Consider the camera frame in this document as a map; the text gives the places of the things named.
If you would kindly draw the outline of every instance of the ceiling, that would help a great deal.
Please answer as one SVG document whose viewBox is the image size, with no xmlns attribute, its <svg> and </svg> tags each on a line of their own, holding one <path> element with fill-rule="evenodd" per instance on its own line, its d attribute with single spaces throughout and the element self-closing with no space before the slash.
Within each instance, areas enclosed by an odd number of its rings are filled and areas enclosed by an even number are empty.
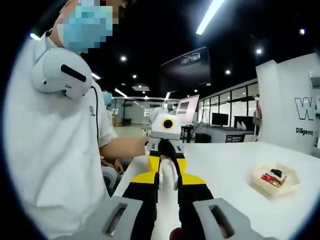
<svg viewBox="0 0 320 240">
<path fill-rule="evenodd" d="M 133 85 L 148 86 L 148 97 L 160 92 L 160 65 L 184 53 L 207 46 L 211 86 L 197 88 L 200 97 L 256 78 L 255 66 L 269 60 L 283 62 L 319 49 L 320 32 L 313 22 L 311 0 L 226 0 L 202 35 L 196 30 L 212 0 L 137 0 L 114 26 L 113 36 L 99 49 L 82 54 L 104 89 L 118 88 L 128 96 L 143 97 Z M 33 32 L 42 35 L 58 16 L 50 11 Z M 263 49 L 261 55 L 256 48 Z M 120 61 L 126 56 L 127 61 Z M 183 87 L 170 98 L 195 94 Z"/>
</svg>

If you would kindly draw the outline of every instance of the fluorescent light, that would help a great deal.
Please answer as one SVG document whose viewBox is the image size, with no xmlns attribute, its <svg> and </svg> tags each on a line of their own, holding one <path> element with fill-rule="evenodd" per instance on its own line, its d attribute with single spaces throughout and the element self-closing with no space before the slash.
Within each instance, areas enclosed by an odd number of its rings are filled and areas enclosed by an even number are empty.
<svg viewBox="0 0 320 240">
<path fill-rule="evenodd" d="M 165 99 L 164 99 L 165 101 L 167 101 L 167 100 L 169 99 L 170 94 L 171 94 L 171 92 L 167 92 L 167 93 L 166 93 L 166 96 L 165 96 Z"/>
<path fill-rule="evenodd" d="M 101 77 L 99 77 L 98 75 L 94 74 L 93 72 L 91 73 L 91 75 L 92 75 L 92 77 L 94 77 L 97 80 L 101 79 Z"/>
<path fill-rule="evenodd" d="M 127 98 L 127 97 L 128 97 L 128 96 L 127 96 L 127 95 L 125 95 L 122 91 L 120 91 L 118 88 L 116 88 L 116 89 L 115 89 L 115 91 L 116 91 L 118 94 L 120 94 L 120 95 L 124 96 L 125 98 Z"/>
<path fill-rule="evenodd" d="M 206 30 L 206 27 L 208 26 L 210 20 L 213 18 L 213 16 L 216 14 L 216 12 L 219 10 L 221 5 L 225 2 L 225 0 L 213 0 L 208 11 L 206 11 L 198 29 L 196 30 L 196 34 L 202 35 L 204 31 Z"/>
<path fill-rule="evenodd" d="M 40 37 L 38 37 L 37 35 L 35 35 L 34 33 L 30 33 L 30 37 L 34 40 L 40 41 Z"/>
<path fill-rule="evenodd" d="M 300 33 L 301 35 L 305 35 L 306 30 L 305 30 L 305 29 L 303 29 L 303 28 L 301 28 L 301 29 L 300 29 L 300 31 L 299 31 L 299 33 Z"/>
</svg>

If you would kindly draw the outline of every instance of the white polo shirt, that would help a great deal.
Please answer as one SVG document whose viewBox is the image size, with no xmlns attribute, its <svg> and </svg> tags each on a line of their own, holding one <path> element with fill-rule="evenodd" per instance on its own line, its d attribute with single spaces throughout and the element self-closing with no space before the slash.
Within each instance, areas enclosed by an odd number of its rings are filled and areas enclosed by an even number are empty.
<svg viewBox="0 0 320 240">
<path fill-rule="evenodd" d="M 40 93 L 33 88 L 34 51 L 54 47 L 49 38 L 27 40 L 11 74 L 4 109 L 12 181 L 26 213 L 49 239 L 79 231 L 99 202 L 109 197 L 99 147 L 117 137 L 95 81 L 98 113 L 93 89 L 73 100 L 63 92 Z"/>
</svg>

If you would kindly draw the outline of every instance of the face mask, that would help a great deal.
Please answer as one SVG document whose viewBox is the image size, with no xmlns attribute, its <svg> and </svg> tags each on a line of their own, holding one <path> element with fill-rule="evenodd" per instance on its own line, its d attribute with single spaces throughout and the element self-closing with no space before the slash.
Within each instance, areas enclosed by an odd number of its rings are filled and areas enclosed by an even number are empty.
<svg viewBox="0 0 320 240">
<path fill-rule="evenodd" d="M 107 36 L 112 36 L 113 7 L 81 4 L 79 1 L 75 11 L 63 18 L 63 24 L 57 25 L 57 32 L 66 49 L 88 53 L 89 48 L 99 48 Z"/>
<path fill-rule="evenodd" d="M 104 105 L 108 105 L 111 103 L 111 99 L 112 99 L 112 93 L 107 92 L 107 91 L 103 91 L 102 92 L 102 96 L 104 99 Z"/>
</svg>

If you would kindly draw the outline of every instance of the white countertop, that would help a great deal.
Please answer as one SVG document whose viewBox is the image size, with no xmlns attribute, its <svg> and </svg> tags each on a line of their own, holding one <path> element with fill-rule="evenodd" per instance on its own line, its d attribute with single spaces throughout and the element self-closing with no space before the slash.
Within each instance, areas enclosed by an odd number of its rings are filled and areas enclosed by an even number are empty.
<svg viewBox="0 0 320 240">
<path fill-rule="evenodd" d="M 206 181 L 214 198 L 223 198 L 247 215 L 251 227 L 264 237 L 288 240 L 303 227 L 320 194 L 320 159 L 263 142 L 187 143 L 186 172 Z M 250 185 L 257 163 L 280 163 L 293 168 L 299 189 L 268 199 Z M 136 157 L 125 172 L 114 195 L 122 196 L 130 180 L 148 171 L 146 156 Z M 181 226 L 178 192 L 173 191 L 170 169 L 164 169 L 163 188 L 158 192 L 157 220 L 152 240 L 168 240 Z"/>
</svg>

